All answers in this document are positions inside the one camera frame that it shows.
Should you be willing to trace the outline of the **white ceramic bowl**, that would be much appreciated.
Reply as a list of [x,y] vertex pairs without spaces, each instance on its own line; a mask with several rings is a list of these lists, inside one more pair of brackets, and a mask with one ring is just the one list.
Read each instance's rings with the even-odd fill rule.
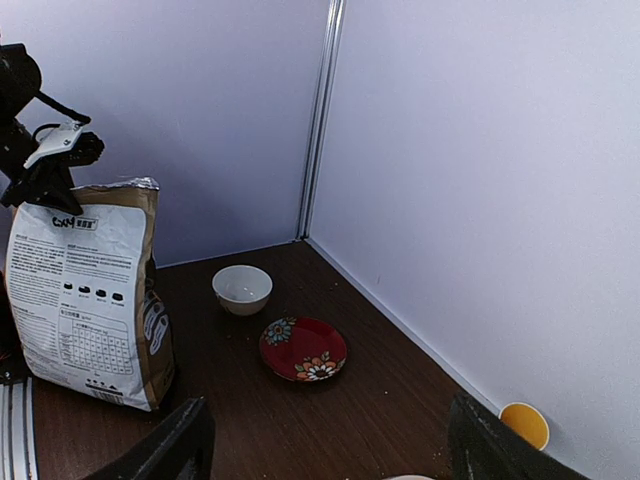
[[214,274],[211,286],[227,313],[247,317],[266,306],[273,290],[273,280],[255,266],[231,265]]

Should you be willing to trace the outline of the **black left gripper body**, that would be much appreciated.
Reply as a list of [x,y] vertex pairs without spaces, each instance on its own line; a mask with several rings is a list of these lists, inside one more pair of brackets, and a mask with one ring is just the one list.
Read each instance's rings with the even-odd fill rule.
[[24,170],[5,189],[1,196],[1,204],[5,207],[18,207],[23,203],[30,203],[55,208],[55,199],[50,195],[50,177],[55,167],[68,166],[55,160],[43,160]]

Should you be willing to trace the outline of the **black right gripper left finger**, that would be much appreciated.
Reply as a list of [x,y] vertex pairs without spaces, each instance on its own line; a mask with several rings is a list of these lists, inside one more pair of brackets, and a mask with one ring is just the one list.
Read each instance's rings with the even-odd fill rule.
[[211,477],[215,421],[203,397],[190,398],[143,440],[90,479],[203,479]]

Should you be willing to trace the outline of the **left aluminium wall post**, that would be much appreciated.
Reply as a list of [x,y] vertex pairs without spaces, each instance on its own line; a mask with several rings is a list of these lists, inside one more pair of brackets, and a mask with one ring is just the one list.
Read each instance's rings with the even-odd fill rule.
[[329,2],[306,147],[299,215],[296,226],[297,241],[306,240],[310,236],[346,4],[347,2],[344,0],[331,0]]

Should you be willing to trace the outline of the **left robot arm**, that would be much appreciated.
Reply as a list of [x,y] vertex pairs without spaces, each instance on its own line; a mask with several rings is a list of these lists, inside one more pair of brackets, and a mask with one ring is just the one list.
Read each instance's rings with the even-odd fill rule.
[[[1,204],[18,207],[38,204],[70,215],[82,213],[71,189],[69,168],[87,119],[41,91],[42,74],[22,43],[1,47],[1,172],[9,184]],[[34,99],[70,118],[47,124],[41,140],[18,121],[19,113]]]

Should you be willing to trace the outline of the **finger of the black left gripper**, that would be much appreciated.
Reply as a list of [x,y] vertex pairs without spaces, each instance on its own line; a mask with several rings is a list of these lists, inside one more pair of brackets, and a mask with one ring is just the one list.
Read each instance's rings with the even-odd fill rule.
[[50,195],[55,199],[56,209],[70,215],[83,213],[83,209],[73,193],[75,184],[68,167],[55,167],[50,177],[50,183]]

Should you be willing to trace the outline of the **floral mug yellow inside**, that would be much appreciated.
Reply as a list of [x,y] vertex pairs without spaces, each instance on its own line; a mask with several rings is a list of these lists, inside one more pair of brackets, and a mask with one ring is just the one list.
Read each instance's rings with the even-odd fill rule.
[[501,409],[499,419],[537,450],[543,451],[547,447],[549,424],[535,407],[524,402],[512,402]]

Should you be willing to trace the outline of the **small patterned cup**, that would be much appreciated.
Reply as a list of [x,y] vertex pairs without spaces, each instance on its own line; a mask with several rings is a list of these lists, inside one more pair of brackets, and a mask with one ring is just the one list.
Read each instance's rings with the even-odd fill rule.
[[259,339],[259,353],[277,376],[292,382],[320,382],[337,375],[348,357],[346,341],[332,325],[310,317],[283,317]]

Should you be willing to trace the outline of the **pink double pet bowl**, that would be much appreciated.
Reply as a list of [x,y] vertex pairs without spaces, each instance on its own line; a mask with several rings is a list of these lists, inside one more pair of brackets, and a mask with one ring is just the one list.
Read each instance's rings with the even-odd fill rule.
[[419,475],[419,474],[404,474],[404,475],[387,477],[387,478],[384,478],[383,480],[434,480],[434,478],[431,478],[425,475]]

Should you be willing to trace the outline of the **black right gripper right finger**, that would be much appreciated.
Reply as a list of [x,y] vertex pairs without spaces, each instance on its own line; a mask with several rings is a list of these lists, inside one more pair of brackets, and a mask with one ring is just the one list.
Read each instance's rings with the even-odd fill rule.
[[452,401],[448,449],[455,479],[587,480],[535,449],[467,393]]

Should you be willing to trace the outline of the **aluminium front rail frame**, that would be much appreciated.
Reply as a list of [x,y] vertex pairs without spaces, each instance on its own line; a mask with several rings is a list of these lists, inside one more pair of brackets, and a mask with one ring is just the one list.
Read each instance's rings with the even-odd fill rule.
[[1,478],[39,479],[31,377],[1,386]]

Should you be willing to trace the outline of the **brown pet food bag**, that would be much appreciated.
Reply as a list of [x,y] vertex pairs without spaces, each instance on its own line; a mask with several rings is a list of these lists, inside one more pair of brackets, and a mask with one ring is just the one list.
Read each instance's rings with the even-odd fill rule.
[[141,177],[72,193],[78,215],[29,203],[14,213],[5,284],[26,364],[59,386],[156,410],[175,371],[154,291],[159,185]]

